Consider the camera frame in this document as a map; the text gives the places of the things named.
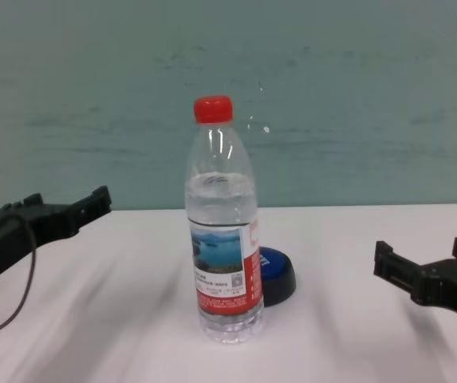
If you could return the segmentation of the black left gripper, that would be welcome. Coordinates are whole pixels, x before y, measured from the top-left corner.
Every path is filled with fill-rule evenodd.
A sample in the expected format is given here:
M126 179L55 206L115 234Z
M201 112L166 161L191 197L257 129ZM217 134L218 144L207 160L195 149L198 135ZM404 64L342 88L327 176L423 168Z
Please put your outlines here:
M32 251L29 228L37 247L76 235L83 226L112 211L107 186L69 205L44 204L40 193L0 207L0 274Z

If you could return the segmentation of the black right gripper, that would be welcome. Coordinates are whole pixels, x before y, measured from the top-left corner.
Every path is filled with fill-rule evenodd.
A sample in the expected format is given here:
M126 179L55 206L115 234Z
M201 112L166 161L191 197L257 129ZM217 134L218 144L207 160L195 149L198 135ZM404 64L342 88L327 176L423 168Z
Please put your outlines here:
M457 237L452 256L454 259L418 265L396 254L385 241L377 241L373 274L409 293L417 305L457 313Z

